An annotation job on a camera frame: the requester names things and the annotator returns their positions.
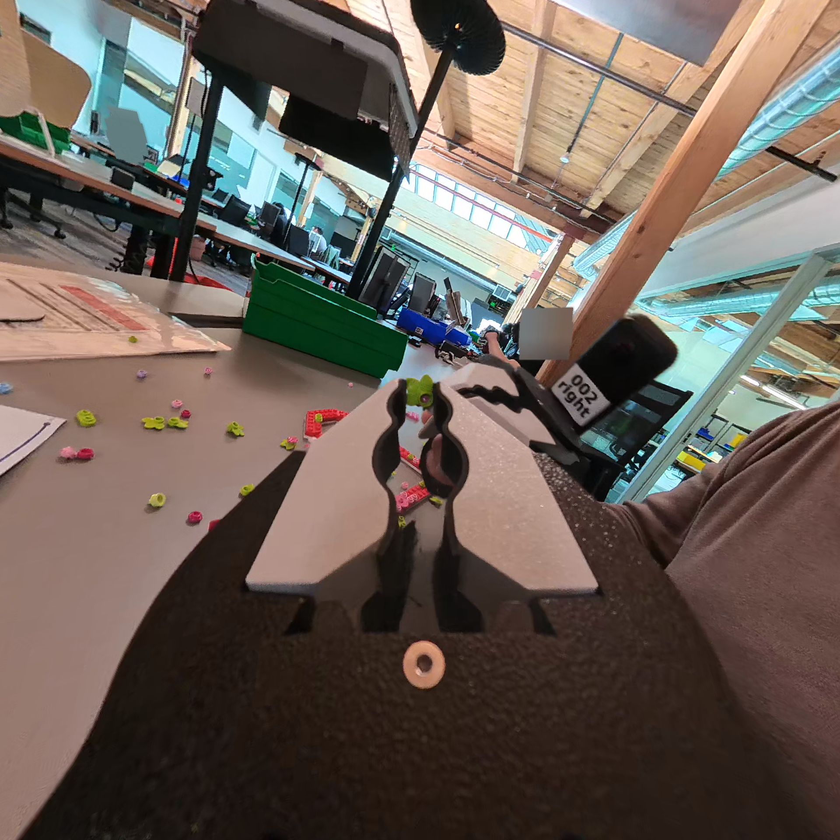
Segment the black overhead light panel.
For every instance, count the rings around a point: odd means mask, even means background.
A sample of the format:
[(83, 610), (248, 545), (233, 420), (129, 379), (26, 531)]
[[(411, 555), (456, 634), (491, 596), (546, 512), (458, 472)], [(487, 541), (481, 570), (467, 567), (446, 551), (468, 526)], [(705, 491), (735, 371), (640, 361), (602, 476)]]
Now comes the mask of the black overhead light panel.
[(212, 1), (192, 41), (208, 70), (228, 67), (344, 119), (409, 133), (417, 108), (396, 38), (326, 2)]
[(290, 94), (279, 131), (383, 181), (392, 179), (395, 154), (377, 122), (346, 119)]

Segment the red lego frame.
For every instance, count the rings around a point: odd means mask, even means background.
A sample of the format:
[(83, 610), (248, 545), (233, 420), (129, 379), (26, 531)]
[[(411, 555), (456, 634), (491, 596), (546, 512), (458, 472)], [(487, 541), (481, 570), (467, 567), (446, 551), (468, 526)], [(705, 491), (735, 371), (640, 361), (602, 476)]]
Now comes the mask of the red lego frame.
[[(326, 408), (321, 410), (310, 410), (306, 412), (303, 424), (303, 431), (301, 433), (303, 449), (307, 449), (311, 444), (321, 439), (329, 428), (333, 427), (348, 416), (345, 412), (338, 408)], [(416, 454), (411, 448), (406, 448), (403, 443), (399, 443), (399, 452), (401, 464), (412, 471), (415, 476), (410, 481), (404, 481), (399, 486), (396, 484), (397, 470), (392, 472), (392, 491), (395, 497), (395, 505), (397, 514), (401, 517), (406, 516), (410, 511), (425, 504), (430, 503), (433, 507), (440, 509), (445, 503), (441, 496), (435, 495), (427, 486), (426, 480), (422, 477), (421, 457)]]

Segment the wooden support post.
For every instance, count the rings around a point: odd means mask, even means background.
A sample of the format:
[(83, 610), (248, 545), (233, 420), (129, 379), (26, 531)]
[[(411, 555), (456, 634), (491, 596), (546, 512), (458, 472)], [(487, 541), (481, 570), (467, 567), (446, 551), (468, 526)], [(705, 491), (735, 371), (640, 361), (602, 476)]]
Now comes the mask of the wooden support post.
[(764, 2), (632, 223), (574, 315), (567, 360), (548, 360), (538, 381), (550, 387), (620, 319), (645, 287), (687, 219), (828, 1)]

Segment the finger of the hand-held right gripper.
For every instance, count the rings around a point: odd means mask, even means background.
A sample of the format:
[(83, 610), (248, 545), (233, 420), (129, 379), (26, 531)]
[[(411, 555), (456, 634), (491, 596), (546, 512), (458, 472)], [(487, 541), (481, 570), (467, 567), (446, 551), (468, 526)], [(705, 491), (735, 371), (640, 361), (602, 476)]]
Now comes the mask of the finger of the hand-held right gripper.
[(489, 402), (484, 397), (470, 397), (469, 403), (533, 450), (542, 451), (545, 446), (557, 444), (549, 429), (527, 409), (516, 412), (503, 403)]
[(518, 369), (507, 363), (468, 363), (450, 375), (450, 389), (468, 396), (482, 396), (490, 403), (518, 403)]

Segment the person's right hand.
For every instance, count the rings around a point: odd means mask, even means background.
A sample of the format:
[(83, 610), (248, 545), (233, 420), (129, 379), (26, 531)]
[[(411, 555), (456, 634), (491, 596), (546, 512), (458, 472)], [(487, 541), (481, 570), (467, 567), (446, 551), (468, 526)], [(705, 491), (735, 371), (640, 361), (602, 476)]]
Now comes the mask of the person's right hand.
[(448, 490), (454, 486), (454, 482), (446, 474), (443, 468), (443, 437), (438, 432), (434, 415), (431, 411), (424, 410), (422, 413), (422, 429), (419, 437), (425, 441), (421, 454), (421, 471), (426, 483), (431, 483), (437, 488)]

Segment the black round finned lamp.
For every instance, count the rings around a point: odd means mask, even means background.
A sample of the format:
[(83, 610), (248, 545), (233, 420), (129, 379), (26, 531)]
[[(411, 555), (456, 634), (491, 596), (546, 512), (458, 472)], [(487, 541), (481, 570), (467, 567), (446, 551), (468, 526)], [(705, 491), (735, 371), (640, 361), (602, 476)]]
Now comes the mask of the black round finned lamp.
[(451, 48), (465, 74), (488, 76), (500, 67), (505, 32), (487, 1), (411, 1), (410, 6), (424, 42), (435, 52)]

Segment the black stand pole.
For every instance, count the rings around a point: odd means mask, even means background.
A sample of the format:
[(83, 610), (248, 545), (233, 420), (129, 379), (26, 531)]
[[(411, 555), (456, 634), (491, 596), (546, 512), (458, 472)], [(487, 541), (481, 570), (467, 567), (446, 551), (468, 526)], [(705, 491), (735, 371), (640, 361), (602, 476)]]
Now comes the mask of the black stand pole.
[(192, 162), (191, 174), (189, 176), (190, 185), (180, 215), (175, 254), (169, 275), (169, 280), (173, 282), (182, 283), (184, 281), (186, 270), (191, 261), (197, 217), (200, 212), (201, 201), (203, 200), (203, 190), (207, 183), (208, 158), (212, 149), (217, 115), (223, 93), (223, 81), (217, 73), (213, 73), (206, 89), (206, 103), (202, 115), (202, 131)]
[[(455, 46), (451, 42), (447, 42), (441, 51), (437, 65), (432, 75), (426, 93), (423, 98), (421, 108), (418, 112), (417, 129), (411, 141), (409, 156), (412, 157), (417, 149), (417, 145), (421, 139), (428, 117), (435, 105), (438, 93), (444, 84), (449, 65), (455, 55)], [(405, 172), (400, 164), (398, 164), (392, 175), (392, 179), (385, 191), (381, 203), (372, 220), (372, 226), (364, 237), (363, 248), (359, 257), (355, 260), (351, 282), (347, 287), (346, 295), (354, 300), (359, 300), (364, 287), (365, 278), (367, 277), (368, 269), (373, 260), (375, 247), (382, 234), (383, 227), (387, 221), (390, 212), (393, 208), (397, 194), (400, 190), (401, 183)]]

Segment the stacked green plastic bins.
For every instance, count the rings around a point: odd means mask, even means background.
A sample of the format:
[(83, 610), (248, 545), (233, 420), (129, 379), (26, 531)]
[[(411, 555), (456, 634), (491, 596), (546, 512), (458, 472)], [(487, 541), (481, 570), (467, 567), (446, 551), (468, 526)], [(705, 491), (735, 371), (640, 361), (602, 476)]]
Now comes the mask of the stacked green plastic bins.
[(407, 336), (379, 320), (372, 307), (260, 261), (243, 331), (378, 379), (401, 367), (407, 346)]

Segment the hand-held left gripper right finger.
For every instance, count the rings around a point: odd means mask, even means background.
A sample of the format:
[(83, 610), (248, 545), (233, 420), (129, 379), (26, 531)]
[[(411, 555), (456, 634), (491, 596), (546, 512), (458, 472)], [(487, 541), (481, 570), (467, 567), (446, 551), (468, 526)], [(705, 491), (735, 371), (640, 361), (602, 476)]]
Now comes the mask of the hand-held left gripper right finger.
[(480, 633), (505, 605), (531, 612), (545, 601), (599, 596), (536, 451), (469, 403), (482, 396), (455, 392), (450, 381), (437, 392), (443, 468), (454, 482), (434, 563), (439, 629)]

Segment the long work desk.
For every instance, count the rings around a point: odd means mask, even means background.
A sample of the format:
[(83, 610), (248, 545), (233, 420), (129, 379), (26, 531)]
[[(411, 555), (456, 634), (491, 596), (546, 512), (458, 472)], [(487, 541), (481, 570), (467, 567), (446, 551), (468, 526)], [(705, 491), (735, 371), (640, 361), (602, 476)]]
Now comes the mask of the long work desk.
[(45, 215), (42, 202), (49, 201), (127, 224), (131, 233), (121, 271), (141, 274), (153, 240), (152, 277), (184, 281), (172, 267), (182, 204), (131, 181), (126, 171), (74, 154), (50, 154), (6, 134), (2, 134), (1, 173), (3, 202), (6, 192), (14, 190), (28, 194), (29, 202), (20, 204), (37, 218)]

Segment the small green plastic bin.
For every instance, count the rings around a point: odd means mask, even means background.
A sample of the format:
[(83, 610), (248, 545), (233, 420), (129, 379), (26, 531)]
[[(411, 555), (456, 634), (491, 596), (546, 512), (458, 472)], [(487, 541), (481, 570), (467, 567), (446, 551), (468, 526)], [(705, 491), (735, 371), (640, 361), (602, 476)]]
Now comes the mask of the small green plastic bin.
[[(47, 129), (53, 147), (58, 154), (70, 150), (70, 130), (47, 122)], [(27, 144), (42, 150), (48, 150), (48, 144), (43, 134), (39, 118), (30, 112), (22, 112), (16, 117), (1, 117), (1, 130)]]

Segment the laminated instruction sheet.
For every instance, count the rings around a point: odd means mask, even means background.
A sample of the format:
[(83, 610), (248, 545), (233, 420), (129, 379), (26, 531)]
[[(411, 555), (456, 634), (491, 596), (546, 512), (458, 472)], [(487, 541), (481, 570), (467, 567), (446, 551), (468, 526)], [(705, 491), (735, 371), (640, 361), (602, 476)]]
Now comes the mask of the laminated instruction sheet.
[(2, 262), (1, 361), (226, 352), (111, 280)]

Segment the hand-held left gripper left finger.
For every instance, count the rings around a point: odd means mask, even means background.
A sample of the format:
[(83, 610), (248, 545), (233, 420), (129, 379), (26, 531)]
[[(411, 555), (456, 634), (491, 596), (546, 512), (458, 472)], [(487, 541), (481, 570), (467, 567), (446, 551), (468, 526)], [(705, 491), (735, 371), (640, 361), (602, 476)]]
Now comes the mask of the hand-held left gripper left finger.
[(417, 534), (387, 482), (405, 413), (406, 381), (393, 380), (310, 446), (245, 577), (251, 592), (336, 602), (364, 632), (399, 630)]

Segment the person's right forearm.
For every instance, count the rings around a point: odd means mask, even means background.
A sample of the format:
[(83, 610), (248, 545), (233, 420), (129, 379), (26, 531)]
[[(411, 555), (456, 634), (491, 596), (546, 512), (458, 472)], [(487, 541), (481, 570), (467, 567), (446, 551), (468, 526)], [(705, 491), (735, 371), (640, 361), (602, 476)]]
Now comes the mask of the person's right forearm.
[(793, 837), (838, 838), (838, 402), (779, 416), (675, 489), (605, 510), (703, 626)]

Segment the scattered small lego pieces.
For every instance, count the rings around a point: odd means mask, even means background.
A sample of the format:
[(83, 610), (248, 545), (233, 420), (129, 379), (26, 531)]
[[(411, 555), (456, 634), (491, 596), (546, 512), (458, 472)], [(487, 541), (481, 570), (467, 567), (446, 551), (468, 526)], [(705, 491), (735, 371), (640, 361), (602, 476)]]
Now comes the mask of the scattered small lego pieces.
[(94, 537), (164, 513), (221, 518), (289, 456), (308, 410), (350, 411), (394, 379), (448, 372), (409, 345), (383, 380), (255, 339), (207, 329), (227, 350), (2, 364), (2, 405), (64, 418), (2, 477), (2, 547), (51, 533)]

